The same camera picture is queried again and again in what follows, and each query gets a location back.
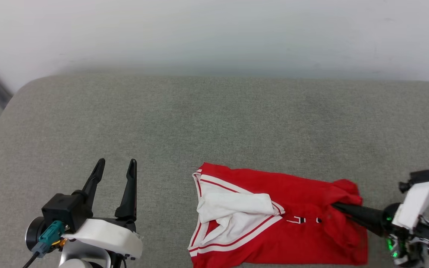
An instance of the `white wall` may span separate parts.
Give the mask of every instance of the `white wall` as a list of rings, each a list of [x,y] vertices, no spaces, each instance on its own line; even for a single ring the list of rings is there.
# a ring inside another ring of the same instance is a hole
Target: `white wall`
[[[429,0],[0,0],[0,80],[80,71],[429,81]]]

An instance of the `folded clothing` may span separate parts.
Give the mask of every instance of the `folded clothing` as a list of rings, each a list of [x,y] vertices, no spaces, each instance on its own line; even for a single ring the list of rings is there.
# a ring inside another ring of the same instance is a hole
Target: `folded clothing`
[[[366,229],[331,206],[362,204],[351,181],[329,183],[210,163],[193,178],[199,217],[188,251],[195,268],[367,263]]]

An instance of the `red stripe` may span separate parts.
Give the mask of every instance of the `red stripe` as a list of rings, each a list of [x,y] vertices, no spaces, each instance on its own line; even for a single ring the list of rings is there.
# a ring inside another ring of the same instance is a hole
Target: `red stripe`
[[[201,197],[201,185],[199,181],[196,181],[196,183],[198,183],[198,189],[200,190],[200,197]]]
[[[200,229],[201,229],[201,222],[200,222],[200,224],[198,225],[198,229],[196,230],[196,234],[195,234],[195,235],[194,235],[194,237],[193,237],[193,242],[191,243],[191,246],[193,246],[194,241],[196,240],[196,237],[198,236],[198,233],[200,232]]]
[[[226,190],[230,190],[231,192],[235,192],[235,193],[237,193],[237,191],[235,191],[235,190],[233,190],[233,189],[230,189],[230,188],[228,188],[228,187],[226,187],[226,186],[223,186],[223,185],[221,185],[221,184],[217,184],[217,183],[210,182],[210,181],[203,180],[203,179],[201,179],[200,181],[202,181],[202,182],[207,182],[207,183],[211,183],[211,184],[217,185],[217,186],[219,186],[219,187],[223,187],[223,188],[225,188]]]
[[[277,210],[279,211],[279,214],[281,214],[281,210],[279,209],[279,207],[277,207],[277,205],[274,205],[274,203],[273,203],[273,206],[276,207]]]
[[[227,245],[222,245],[222,244],[209,244],[206,246],[200,246],[198,248],[193,248],[190,249],[189,252],[195,251],[197,249],[201,249],[201,248],[207,248],[209,246],[232,246],[233,244],[236,244],[237,242],[239,242],[241,239],[245,238],[246,236],[249,236],[252,232],[256,231],[259,227],[261,227],[264,223],[266,223],[267,221],[269,221],[270,219],[272,219],[272,217],[274,217],[274,215],[270,216],[269,218],[265,219],[260,225],[258,225],[256,228],[252,229],[249,233],[243,235],[241,238],[237,239],[235,242],[227,244]]]

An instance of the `black cable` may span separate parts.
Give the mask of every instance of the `black cable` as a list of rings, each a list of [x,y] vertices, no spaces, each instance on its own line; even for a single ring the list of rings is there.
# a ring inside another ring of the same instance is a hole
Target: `black cable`
[[[32,255],[32,257],[29,259],[29,261],[27,261],[26,264],[22,268],[28,268],[29,265],[31,265],[32,262],[37,258],[37,256],[39,256],[39,252],[34,253],[34,255]]]

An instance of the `gray fabric surface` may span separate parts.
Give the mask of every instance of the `gray fabric surface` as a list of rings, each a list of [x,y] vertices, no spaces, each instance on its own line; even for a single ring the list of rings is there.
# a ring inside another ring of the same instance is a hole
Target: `gray fabric surface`
[[[190,267],[191,173],[203,161],[346,178],[371,207],[401,201],[398,181],[429,169],[429,83],[108,74],[32,81],[0,118],[0,267],[25,263],[28,224],[54,194],[82,188],[101,157],[99,217],[113,215],[129,160],[139,163],[144,252],[129,266]],[[368,267],[391,267],[384,241],[371,236],[369,244]],[[31,267],[56,267],[58,257]]]

